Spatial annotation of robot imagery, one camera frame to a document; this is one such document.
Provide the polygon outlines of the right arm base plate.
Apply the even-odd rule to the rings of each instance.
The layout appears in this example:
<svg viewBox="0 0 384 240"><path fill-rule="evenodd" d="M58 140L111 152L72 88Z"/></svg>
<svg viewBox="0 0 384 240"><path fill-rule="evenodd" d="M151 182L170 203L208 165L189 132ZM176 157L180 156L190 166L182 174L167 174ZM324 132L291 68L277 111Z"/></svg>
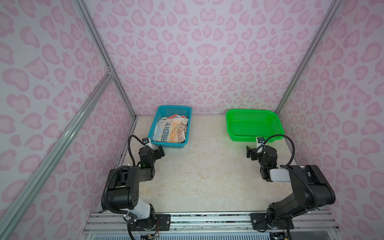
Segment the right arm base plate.
<svg viewBox="0 0 384 240"><path fill-rule="evenodd" d="M250 218L253 230L261 233L269 230L293 230L295 228L291 217L288 217L288 219L276 220L272 217L268 217L266 213L251 213Z"/></svg>

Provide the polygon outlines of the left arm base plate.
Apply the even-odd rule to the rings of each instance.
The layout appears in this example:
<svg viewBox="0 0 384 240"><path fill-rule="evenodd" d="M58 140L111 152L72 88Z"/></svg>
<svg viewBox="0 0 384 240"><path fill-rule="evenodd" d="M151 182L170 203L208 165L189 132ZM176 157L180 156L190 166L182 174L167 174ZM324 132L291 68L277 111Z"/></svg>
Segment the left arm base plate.
<svg viewBox="0 0 384 240"><path fill-rule="evenodd" d="M137 220L128 224L128 228L134 232L153 232L159 230L169 231L171 225L171 215L155 214L145 220Z"/></svg>

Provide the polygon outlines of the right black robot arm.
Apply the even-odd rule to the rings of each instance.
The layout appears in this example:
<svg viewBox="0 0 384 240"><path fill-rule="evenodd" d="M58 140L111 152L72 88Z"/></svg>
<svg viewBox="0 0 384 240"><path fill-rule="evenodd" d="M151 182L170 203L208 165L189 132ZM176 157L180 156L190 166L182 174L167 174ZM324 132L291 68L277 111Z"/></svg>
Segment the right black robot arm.
<svg viewBox="0 0 384 240"><path fill-rule="evenodd" d="M269 205L263 219L253 220L254 229L259 232L279 228L291 230L293 218L336 201L333 188L316 165L278 167L277 150L270 146L247 147L247 158L260 164L260 174L266 182L290 183L292 187L289 196Z"/></svg>

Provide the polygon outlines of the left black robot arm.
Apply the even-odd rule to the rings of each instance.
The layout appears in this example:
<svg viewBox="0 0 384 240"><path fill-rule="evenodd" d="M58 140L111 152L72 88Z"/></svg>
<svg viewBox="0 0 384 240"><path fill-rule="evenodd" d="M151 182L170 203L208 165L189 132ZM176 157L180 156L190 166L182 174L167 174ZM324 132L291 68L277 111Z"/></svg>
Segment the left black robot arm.
<svg viewBox="0 0 384 240"><path fill-rule="evenodd" d="M162 146L156 149L144 146L139 150L141 160L138 166L121 166L110 170L101 199L103 210L124 218L130 217L127 220L129 226L152 230L157 225L155 209L140 199L139 186L141 182L154 179L156 160L164 156Z"/></svg>

